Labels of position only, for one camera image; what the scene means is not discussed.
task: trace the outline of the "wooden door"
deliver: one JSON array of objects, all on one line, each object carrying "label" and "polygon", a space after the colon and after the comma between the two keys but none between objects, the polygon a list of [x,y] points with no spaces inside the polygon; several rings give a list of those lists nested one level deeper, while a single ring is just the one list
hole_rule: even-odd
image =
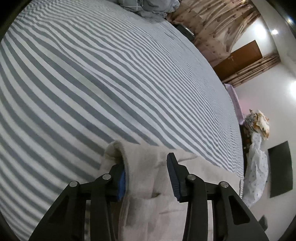
[{"label": "wooden door", "polygon": [[231,53],[227,59],[223,60],[213,69],[219,79],[224,80],[261,58],[262,54],[256,41],[254,40],[253,42],[250,42],[249,44]]}]

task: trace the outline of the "metal screw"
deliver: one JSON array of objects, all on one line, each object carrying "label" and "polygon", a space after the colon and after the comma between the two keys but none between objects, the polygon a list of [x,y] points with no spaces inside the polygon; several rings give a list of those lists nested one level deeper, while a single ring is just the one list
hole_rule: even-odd
[{"label": "metal screw", "polygon": [[227,182],[221,182],[220,185],[223,188],[227,188],[229,186],[229,184]]},{"label": "metal screw", "polygon": [[189,175],[187,176],[187,178],[188,178],[189,180],[193,181],[193,180],[196,178],[196,176],[193,175],[193,174],[189,174]]},{"label": "metal screw", "polygon": [[78,182],[72,181],[72,182],[70,182],[69,186],[73,188],[73,187],[76,187],[77,184],[78,184]]},{"label": "metal screw", "polygon": [[104,180],[109,180],[111,178],[111,175],[110,174],[104,174],[103,175],[103,179]]}]

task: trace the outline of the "beige fabric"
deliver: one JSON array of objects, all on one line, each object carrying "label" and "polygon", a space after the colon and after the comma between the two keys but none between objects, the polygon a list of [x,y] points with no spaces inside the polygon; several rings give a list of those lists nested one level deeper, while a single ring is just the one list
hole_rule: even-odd
[{"label": "beige fabric", "polygon": [[167,20],[194,32],[194,45],[214,67],[230,55],[235,42],[259,17],[249,0],[183,0]]},{"label": "beige fabric", "polygon": [[[202,157],[183,150],[115,141],[104,155],[100,174],[124,161],[127,191],[123,199],[118,237],[120,241],[182,240],[187,203],[174,197],[166,166],[166,157],[174,152],[178,162],[205,182],[227,181],[239,193],[240,178],[214,166]],[[209,240],[213,236],[213,217],[209,206]]]},{"label": "beige fabric", "polygon": [[237,87],[250,79],[255,78],[256,76],[264,73],[265,71],[273,68],[281,62],[279,54],[273,53],[268,56],[265,56],[258,61],[250,64],[246,68],[238,71],[227,79],[223,80],[222,83],[230,84],[233,87]]}]

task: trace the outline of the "brown patterned curtain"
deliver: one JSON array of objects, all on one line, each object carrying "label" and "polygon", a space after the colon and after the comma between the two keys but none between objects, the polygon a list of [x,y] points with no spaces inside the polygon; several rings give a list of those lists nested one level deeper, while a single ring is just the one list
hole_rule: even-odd
[{"label": "brown patterned curtain", "polygon": [[194,34],[193,44],[212,67],[226,59],[233,45],[260,13],[248,0],[183,0],[167,16],[172,24],[183,24]]},{"label": "brown patterned curtain", "polygon": [[276,66],[280,62],[281,62],[281,59],[278,54],[270,54],[266,57],[263,57],[262,59],[259,59],[258,61],[254,62],[248,67],[238,71],[237,73],[233,74],[227,79],[223,80],[222,83],[230,84],[233,87],[237,87],[242,83],[245,83],[248,80],[271,69],[272,67]]}]

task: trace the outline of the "bed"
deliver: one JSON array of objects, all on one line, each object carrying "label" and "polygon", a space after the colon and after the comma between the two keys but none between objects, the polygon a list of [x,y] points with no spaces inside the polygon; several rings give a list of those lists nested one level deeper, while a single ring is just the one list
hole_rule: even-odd
[{"label": "bed", "polygon": [[231,99],[165,20],[105,0],[33,0],[0,45],[0,211],[20,240],[117,139],[244,174]]}]

